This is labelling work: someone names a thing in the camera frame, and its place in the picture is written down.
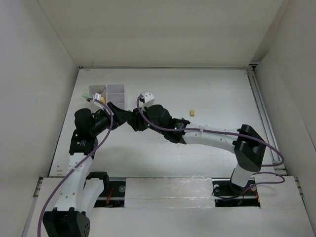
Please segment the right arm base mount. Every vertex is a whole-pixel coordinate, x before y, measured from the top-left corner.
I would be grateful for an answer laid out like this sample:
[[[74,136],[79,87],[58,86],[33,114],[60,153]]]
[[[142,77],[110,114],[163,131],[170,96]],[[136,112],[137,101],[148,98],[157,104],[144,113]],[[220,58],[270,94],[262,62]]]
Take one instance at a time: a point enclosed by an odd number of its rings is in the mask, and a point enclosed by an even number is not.
[[[231,183],[228,178],[212,179],[215,207],[260,207],[256,187],[248,189],[254,183],[254,179],[251,178],[242,188]]]

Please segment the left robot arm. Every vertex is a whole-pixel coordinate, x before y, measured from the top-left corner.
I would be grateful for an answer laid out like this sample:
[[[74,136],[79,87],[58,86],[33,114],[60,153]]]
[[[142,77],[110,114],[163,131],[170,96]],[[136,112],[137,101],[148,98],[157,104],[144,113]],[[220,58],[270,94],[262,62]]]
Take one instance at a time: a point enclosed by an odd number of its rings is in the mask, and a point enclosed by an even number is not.
[[[97,136],[110,132],[127,122],[132,112],[113,103],[95,100],[101,108],[93,113],[88,108],[75,112],[75,130],[69,148],[68,173],[51,196],[59,198],[51,211],[42,209],[39,225],[50,237],[87,237],[90,215],[99,196],[110,191],[107,172],[89,172],[97,149],[103,142]]]

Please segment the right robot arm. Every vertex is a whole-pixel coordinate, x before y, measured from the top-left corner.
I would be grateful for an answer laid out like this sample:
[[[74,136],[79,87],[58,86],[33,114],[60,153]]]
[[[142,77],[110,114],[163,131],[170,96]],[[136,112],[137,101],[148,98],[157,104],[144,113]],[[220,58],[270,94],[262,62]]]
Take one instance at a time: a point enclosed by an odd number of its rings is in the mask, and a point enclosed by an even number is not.
[[[237,165],[228,188],[235,195],[243,192],[250,177],[261,170],[266,145],[250,125],[243,124],[240,129],[211,133],[209,127],[173,118],[161,105],[153,105],[143,111],[134,109],[128,124],[134,131],[156,131],[172,143],[205,145],[234,154]]]

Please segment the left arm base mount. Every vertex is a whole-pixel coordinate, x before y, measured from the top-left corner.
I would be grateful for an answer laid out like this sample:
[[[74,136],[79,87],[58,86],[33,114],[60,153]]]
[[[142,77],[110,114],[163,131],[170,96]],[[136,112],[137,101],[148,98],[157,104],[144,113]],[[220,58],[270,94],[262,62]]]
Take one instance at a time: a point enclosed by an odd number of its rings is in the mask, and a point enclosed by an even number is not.
[[[100,179],[104,184],[104,190],[96,200],[94,207],[124,207],[126,190],[125,178],[110,178],[107,172],[90,172],[86,180],[90,179]]]

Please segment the green highlighter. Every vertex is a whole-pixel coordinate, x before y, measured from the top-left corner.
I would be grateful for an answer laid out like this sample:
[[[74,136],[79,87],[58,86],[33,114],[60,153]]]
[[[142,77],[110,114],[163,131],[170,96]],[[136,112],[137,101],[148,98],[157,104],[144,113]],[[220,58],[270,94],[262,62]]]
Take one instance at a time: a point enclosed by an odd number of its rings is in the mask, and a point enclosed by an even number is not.
[[[84,94],[82,94],[82,98],[89,99],[89,98],[92,98],[92,96],[89,95],[89,94],[84,93]]]

